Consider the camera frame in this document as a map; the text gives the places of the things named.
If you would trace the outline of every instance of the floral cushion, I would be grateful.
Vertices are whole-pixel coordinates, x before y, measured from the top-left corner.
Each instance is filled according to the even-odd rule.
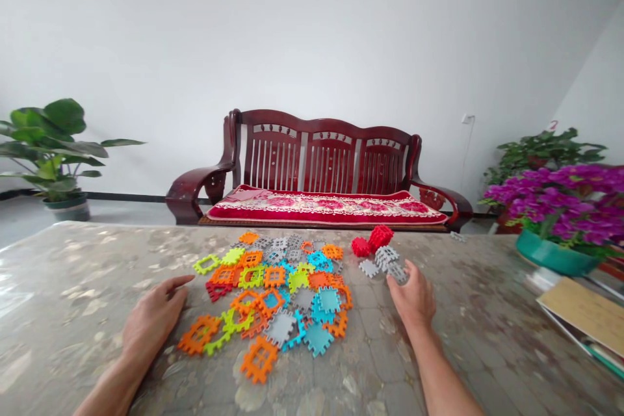
[[[257,190],[238,186],[233,194]],[[449,218],[402,190],[390,195],[331,194],[265,190],[247,200],[236,197],[218,202],[207,218],[214,221],[262,221],[266,223],[359,226],[371,224],[443,224]]]

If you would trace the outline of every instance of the toy pile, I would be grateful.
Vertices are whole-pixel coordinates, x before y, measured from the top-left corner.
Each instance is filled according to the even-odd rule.
[[[223,258],[209,255],[193,266],[201,275],[213,272],[206,283],[212,302],[234,288],[242,292],[220,317],[199,317],[178,348],[213,356],[234,333],[255,338],[240,368],[255,384],[267,382],[278,352],[303,342],[314,358],[324,354],[345,337],[346,311],[353,308],[342,259],[342,248],[320,239],[243,234]]]
[[[398,263],[399,254],[390,247],[394,233],[387,226],[376,226],[368,240],[363,237],[356,237],[351,242],[351,249],[358,258],[366,258],[359,262],[359,268],[369,278],[375,277],[379,271],[393,276],[398,284],[405,284],[408,275]],[[375,261],[367,257],[375,255]]]

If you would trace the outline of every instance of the sofa armrest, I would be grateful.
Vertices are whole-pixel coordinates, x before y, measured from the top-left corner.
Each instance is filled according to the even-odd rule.
[[[193,169],[179,176],[172,184],[165,199],[167,207],[175,216],[175,223],[195,226],[203,216],[197,199],[202,187],[214,205],[223,198],[226,174],[234,169],[231,162],[216,166]]]
[[[450,202],[451,206],[453,206],[453,214],[448,220],[448,227],[451,231],[455,231],[457,233],[460,232],[462,226],[473,218],[473,206],[470,202],[468,202],[468,200],[454,190],[426,184],[418,177],[412,177],[409,182],[411,185],[415,185],[416,187],[421,187],[422,189],[424,188],[438,193]]]

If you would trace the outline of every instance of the human hand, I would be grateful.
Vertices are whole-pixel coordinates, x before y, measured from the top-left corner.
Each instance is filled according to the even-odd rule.
[[[403,286],[394,277],[387,277],[392,301],[406,327],[431,330],[431,321],[436,314],[436,298],[431,281],[409,260],[405,260],[405,271],[409,280]]]
[[[189,295],[183,285],[193,278],[194,275],[184,275],[167,279],[136,303],[123,327],[122,358],[147,371],[182,312]]]

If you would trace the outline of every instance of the flower pot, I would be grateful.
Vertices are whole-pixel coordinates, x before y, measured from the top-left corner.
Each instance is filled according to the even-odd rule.
[[[57,221],[89,221],[91,213],[86,200],[86,194],[80,193],[74,198],[64,201],[48,201],[44,199],[44,205],[50,210]]]
[[[524,229],[516,243],[518,252],[527,260],[566,276],[582,276],[598,266],[600,260],[585,253],[562,248]]]

